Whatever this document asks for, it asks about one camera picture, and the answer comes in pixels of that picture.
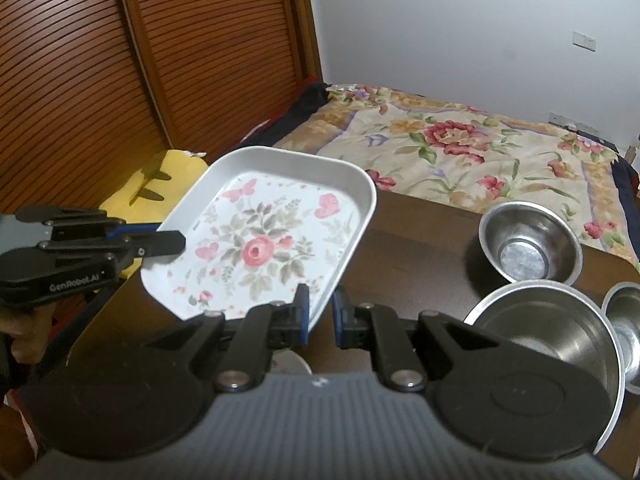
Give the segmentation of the person left hand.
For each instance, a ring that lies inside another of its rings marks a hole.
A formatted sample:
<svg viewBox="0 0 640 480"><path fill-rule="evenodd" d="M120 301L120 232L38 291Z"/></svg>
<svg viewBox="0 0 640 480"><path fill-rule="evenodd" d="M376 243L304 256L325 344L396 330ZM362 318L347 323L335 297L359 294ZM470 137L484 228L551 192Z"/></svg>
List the person left hand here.
<svg viewBox="0 0 640 480"><path fill-rule="evenodd" d="M17 363L37 364L47 350L56 304L35 308L31 314L1 309L1 333L12 342L10 351Z"/></svg>

